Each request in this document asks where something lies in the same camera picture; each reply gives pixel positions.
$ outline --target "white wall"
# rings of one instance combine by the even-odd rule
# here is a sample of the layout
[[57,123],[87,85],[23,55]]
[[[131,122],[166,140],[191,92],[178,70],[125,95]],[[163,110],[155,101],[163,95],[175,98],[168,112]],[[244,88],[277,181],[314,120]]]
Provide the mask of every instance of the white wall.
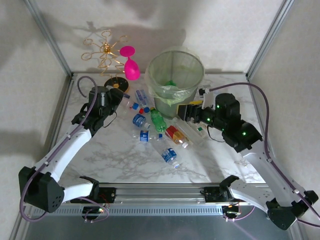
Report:
[[[270,104],[270,140],[292,177],[320,196],[320,1],[296,0],[251,81]],[[260,108],[265,104],[258,98]],[[320,211],[320,201],[315,204]],[[304,219],[320,225],[308,211]],[[309,239],[320,230],[307,228]]]
[[99,73],[97,59],[81,60],[98,48],[82,42],[109,29],[111,41],[131,37],[141,70],[164,49],[183,45],[200,56],[207,72],[246,72],[283,0],[34,1],[71,70]]
[[48,150],[66,75],[23,1],[0,0],[0,239],[18,215],[18,172]]

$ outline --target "trash can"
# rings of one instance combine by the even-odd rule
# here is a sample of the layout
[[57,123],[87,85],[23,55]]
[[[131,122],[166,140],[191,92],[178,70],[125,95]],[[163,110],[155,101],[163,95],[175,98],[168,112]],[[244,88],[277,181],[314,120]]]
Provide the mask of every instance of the trash can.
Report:
[[156,56],[145,71],[145,81],[155,108],[166,118],[177,115],[177,106],[195,98],[205,75],[199,57],[186,47],[171,47]]

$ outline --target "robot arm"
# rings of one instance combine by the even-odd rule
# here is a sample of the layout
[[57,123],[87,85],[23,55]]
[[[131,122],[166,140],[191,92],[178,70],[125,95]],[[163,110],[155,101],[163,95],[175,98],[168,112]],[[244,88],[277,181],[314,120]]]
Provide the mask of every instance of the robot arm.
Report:
[[231,175],[220,183],[221,194],[223,191],[229,192],[235,199],[251,203],[266,212],[279,228],[288,229],[309,209],[303,200],[313,205],[318,200],[317,194],[312,190],[306,191],[270,152],[266,154],[261,134],[252,124],[241,119],[240,103],[232,94],[217,95],[213,109],[212,96],[206,98],[206,94],[210,95],[211,92],[202,93],[203,104],[180,105],[177,111],[179,117],[184,121],[193,119],[194,123],[204,122],[222,131],[225,142],[252,164],[272,191],[250,186]]
[[[82,176],[79,180],[81,183],[66,188],[60,186],[58,182],[76,153],[104,125],[104,120],[116,111],[122,97],[123,92],[116,88],[109,89],[104,86],[92,88],[89,93],[89,103],[83,105],[61,140],[33,168],[25,166],[19,172],[21,197],[26,203],[52,213],[61,203],[71,199],[86,196],[92,199],[97,198],[99,182],[90,177]],[[85,111],[87,106],[93,106],[89,114]],[[29,179],[37,171],[39,173],[34,176],[28,186]]]

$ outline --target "gold wire tree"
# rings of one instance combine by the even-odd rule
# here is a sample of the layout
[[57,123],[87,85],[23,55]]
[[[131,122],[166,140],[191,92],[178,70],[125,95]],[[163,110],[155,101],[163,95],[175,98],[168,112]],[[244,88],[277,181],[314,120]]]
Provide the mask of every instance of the gold wire tree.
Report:
[[110,37],[111,35],[112,35],[112,33],[109,30],[103,31],[101,33],[101,36],[104,38],[104,41],[102,42],[101,46],[99,46],[98,44],[94,43],[94,40],[91,39],[91,38],[87,38],[87,39],[85,39],[83,41],[83,44],[86,45],[86,46],[95,45],[95,46],[97,46],[99,48],[99,51],[85,52],[84,54],[81,55],[81,59],[84,60],[84,61],[88,61],[93,57],[94,54],[101,54],[100,57],[99,57],[99,59],[101,59],[101,60],[100,60],[100,63],[98,65],[99,69],[103,69],[103,71],[100,73],[101,76],[108,75],[108,74],[105,74],[105,72],[108,70],[108,67],[113,63],[113,61],[116,64],[118,64],[118,65],[114,66],[116,69],[118,69],[121,73],[125,72],[124,69],[122,68],[125,64],[116,59],[119,56],[118,52],[120,50],[114,49],[114,47],[118,43],[126,43],[126,42],[128,42],[129,38],[128,38],[127,35],[123,35],[123,36],[119,37],[119,39],[114,44],[111,45],[111,44],[108,43],[108,37]]

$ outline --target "marble surface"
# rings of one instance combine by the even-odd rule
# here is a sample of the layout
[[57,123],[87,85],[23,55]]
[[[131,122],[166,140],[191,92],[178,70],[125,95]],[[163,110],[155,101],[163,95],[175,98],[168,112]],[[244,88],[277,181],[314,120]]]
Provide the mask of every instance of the marble surface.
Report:
[[[86,74],[78,74],[72,87],[65,115],[59,132],[59,138],[66,132],[73,117],[80,111],[87,99],[78,92],[76,81]],[[98,85],[105,83],[108,77],[89,74]],[[136,89],[147,89],[143,75],[137,81],[130,81],[128,94],[134,98]],[[221,86],[235,82],[245,82],[244,74],[207,74],[201,85]],[[91,81],[83,79],[80,87],[88,93],[93,87]],[[240,102],[242,119],[252,123],[260,130],[253,100],[247,86],[233,86],[220,90],[232,93]],[[114,116],[105,120],[109,123]],[[107,128],[101,128],[97,134],[75,155],[61,176],[64,186],[74,184],[81,175],[86,175],[101,183],[218,183],[229,175],[239,176],[248,183],[264,183],[257,171],[240,154],[226,143],[206,138],[202,146],[193,145],[183,149],[168,141],[178,154],[181,166],[177,169],[165,163],[151,144],[137,142],[132,137],[131,121],[126,116],[118,118]],[[211,136],[222,140],[221,133],[212,129]]]

